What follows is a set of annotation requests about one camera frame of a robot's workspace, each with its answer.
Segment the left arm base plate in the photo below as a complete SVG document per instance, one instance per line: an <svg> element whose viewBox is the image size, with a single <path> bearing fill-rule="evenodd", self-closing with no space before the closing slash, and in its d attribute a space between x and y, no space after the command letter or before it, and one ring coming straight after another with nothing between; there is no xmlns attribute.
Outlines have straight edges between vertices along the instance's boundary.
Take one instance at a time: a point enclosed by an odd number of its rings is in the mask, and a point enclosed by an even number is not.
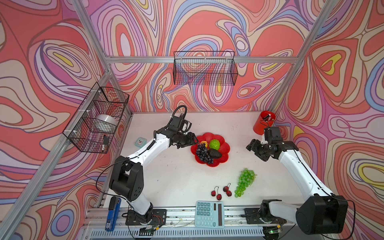
<svg viewBox="0 0 384 240"><path fill-rule="evenodd" d="M162 226L166 223L166 209L152 209L145 215L140 215L134 210L128 210L122 214L126 218L127 226Z"/></svg>

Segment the green fake grape bunch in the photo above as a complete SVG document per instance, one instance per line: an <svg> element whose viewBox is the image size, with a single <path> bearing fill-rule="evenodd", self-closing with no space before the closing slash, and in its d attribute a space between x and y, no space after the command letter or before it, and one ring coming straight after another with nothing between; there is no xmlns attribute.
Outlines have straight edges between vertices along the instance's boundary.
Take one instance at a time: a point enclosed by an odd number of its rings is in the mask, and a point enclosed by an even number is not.
<svg viewBox="0 0 384 240"><path fill-rule="evenodd" d="M235 189L235 197L239 198L244 195L246 189L253 184L257 174L253 170L245 168L238 177L238 183Z"/></svg>

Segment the dark fake avocado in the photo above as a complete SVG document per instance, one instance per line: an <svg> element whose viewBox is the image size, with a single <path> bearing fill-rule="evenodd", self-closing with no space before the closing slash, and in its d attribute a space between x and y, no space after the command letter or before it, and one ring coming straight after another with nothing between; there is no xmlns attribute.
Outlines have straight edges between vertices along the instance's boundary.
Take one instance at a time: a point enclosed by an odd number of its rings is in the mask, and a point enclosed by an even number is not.
<svg viewBox="0 0 384 240"><path fill-rule="evenodd" d="M209 149L208 155L212 159L220 159L222 157L222 154L216 149Z"/></svg>

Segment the bumpy green fake fruit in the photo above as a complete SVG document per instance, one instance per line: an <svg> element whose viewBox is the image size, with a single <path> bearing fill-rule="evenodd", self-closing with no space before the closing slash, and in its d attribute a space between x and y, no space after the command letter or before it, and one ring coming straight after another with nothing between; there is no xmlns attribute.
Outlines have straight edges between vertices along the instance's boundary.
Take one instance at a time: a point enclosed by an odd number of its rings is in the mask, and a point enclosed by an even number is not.
<svg viewBox="0 0 384 240"><path fill-rule="evenodd" d="M218 151L220 149L220 147L221 147L221 143L220 143L219 140L213 139L213 140L210 141L209 147L210 147L210 149Z"/></svg>

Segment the red flower-shaped fruit bowl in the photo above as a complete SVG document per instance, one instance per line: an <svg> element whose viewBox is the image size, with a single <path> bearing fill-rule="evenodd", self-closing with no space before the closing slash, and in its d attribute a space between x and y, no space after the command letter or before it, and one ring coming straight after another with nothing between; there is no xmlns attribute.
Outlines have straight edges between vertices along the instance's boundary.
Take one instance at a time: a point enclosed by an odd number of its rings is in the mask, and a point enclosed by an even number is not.
<svg viewBox="0 0 384 240"><path fill-rule="evenodd" d="M221 147L220 147L220 149L218 151L222 154L222 157L220 159L214 159L214 163L212 165L205 164L202 161L200 161L198 159L197 155L196 155L196 149L197 149L197 146L199 144L198 143L197 145L194 145L194 146L191 147L191 153L194 155L195 160L199 164L204 164L204 165L207 165L208 167L214 168L214 167L217 167L220 164L225 163L225 162L228 161L228 159L229 159L229 152L231 150L230 149L230 145L225 141L225 139L221 135L215 135L215 134L212 134L212 133L204 133L201 136L197 136L197 139L199 140L199 143L201 141L207 141L208 144L213 139L219 140L220 143L221 143Z"/></svg>

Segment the yellow fake lemon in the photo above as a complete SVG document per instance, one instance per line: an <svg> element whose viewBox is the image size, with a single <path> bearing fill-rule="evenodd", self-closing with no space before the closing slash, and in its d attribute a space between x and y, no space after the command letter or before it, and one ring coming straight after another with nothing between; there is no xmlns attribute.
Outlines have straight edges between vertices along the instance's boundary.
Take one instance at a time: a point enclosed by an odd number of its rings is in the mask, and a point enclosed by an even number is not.
<svg viewBox="0 0 384 240"><path fill-rule="evenodd" d="M206 149L209 149L209 144L208 144L207 141L201 141L201 142L200 142L200 145L203 146L203 147L205 147Z"/></svg>

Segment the black fake grape bunch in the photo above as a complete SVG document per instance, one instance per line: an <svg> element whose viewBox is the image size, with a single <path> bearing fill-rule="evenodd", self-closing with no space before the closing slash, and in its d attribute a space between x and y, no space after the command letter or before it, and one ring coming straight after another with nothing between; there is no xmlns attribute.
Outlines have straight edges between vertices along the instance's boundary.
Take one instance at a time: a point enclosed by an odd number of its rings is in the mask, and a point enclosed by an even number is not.
<svg viewBox="0 0 384 240"><path fill-rule="evenodd" d="M196 149L196 155L200 161L202 161L205 164L212 165L214 163L214 159L210 158L208 155L209 149L206 149L205 147L198 144Z"/></svg>

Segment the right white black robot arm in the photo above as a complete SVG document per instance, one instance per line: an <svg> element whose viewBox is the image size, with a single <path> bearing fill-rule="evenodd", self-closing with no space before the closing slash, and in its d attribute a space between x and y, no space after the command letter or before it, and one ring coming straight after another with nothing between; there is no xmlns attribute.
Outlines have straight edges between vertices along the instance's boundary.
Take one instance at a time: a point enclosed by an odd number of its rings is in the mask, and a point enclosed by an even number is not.
<svg viewBox="0 0 384 240"><path fill-rule="evenodd" d="M284 141L278 127L264 129L265 143L253 139L246 147L266 162L278 160L288 170L305 202L301 206L281 200L263 200L259 210L261 221L270 223L281 218L297 224L307 235L339 234L343 231L348 201L336 196L312 171L292 141Z"/></svg>

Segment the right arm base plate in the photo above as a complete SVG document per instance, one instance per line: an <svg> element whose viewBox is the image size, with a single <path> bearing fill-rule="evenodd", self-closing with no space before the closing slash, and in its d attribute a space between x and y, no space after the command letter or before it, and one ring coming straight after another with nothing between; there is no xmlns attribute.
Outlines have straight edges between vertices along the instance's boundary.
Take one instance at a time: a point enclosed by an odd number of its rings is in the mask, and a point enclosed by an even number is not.
<svg viewBox="0 0 384 240"><path fill-rule="evenodd" d="M277 217L262 218L260 216L260 207L258 208L245 208L242 218L246 218L247 224L265 224L265 225L284 225L287 220Z"/></svg>

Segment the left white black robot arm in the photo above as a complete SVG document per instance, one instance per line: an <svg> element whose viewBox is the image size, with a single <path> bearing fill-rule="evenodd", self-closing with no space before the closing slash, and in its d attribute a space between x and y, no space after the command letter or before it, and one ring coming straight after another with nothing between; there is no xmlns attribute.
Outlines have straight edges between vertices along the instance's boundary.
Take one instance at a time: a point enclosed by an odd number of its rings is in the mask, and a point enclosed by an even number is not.
<svg viewBox="0 0 384 240"><path fill-rule="evenodd" d="M113 164L109 189L126 199L141 224L150 223L154 217L153 204L143 194L144 167L172 146L180 149L198 143L190 132L192 124L185 119L187 112L187 106L177 107L167 125L154 131L151 142L127 157L118 157Z"/></svg>

